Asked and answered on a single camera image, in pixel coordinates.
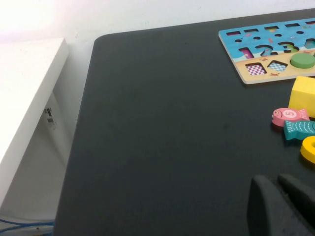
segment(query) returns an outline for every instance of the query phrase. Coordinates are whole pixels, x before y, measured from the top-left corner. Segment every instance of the blue puzzle board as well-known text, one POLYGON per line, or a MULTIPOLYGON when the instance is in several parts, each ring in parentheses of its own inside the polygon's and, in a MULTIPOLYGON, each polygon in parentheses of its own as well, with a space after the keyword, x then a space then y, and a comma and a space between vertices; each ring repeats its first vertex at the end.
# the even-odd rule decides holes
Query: blue puzzle board
POLYGON ((219 38, 245 84, 315 75, 315 66, 290 64, 296 53, 315 53, 315 18, 220 30, 219 38))

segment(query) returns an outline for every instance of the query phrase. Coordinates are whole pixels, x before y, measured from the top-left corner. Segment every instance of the teal fish toy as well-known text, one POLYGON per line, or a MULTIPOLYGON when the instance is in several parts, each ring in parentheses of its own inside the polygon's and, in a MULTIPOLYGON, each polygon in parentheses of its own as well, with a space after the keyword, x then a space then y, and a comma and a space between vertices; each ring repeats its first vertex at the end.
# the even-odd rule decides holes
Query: teal fish toy
POLYGON ((284 134, 287 140, 299 139, 304 140, 308 136, 315 136, 315 122, 314 121, 285 121, 284 134))

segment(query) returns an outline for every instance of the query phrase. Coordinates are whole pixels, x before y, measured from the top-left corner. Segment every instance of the printed number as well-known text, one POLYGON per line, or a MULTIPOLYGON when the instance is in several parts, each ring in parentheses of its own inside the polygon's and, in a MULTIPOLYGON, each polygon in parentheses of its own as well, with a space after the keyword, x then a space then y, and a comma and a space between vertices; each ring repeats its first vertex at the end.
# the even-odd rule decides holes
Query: printed number
POLYGON ((285 110, 283 112, 283 115, 287 118, 294 118, 296 117, 296 112, 295 111, 292 111, 292 110, 285 110))

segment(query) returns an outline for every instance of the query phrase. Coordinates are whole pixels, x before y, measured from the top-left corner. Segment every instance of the yellow ring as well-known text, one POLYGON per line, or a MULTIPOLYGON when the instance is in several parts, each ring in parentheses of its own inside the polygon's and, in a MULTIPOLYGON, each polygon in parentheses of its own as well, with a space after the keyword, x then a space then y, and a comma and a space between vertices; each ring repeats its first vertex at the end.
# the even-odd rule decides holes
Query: yellow ring
POLYGON ((304 139, 301 146, 301 154, 309 161, 315 163, 315 136, 304 139))

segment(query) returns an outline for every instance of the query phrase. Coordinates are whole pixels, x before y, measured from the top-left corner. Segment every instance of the black tabletop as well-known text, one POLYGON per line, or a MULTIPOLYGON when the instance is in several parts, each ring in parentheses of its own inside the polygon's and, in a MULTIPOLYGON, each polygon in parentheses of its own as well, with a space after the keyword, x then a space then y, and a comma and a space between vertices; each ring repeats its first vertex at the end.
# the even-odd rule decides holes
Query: black tabletop
POLYGON ((251 177, 314 168, 271 127, 294 80, 246 86, 218 31, 302 10, 105 35, 95 41, 57 236, 246 236, 251 177))

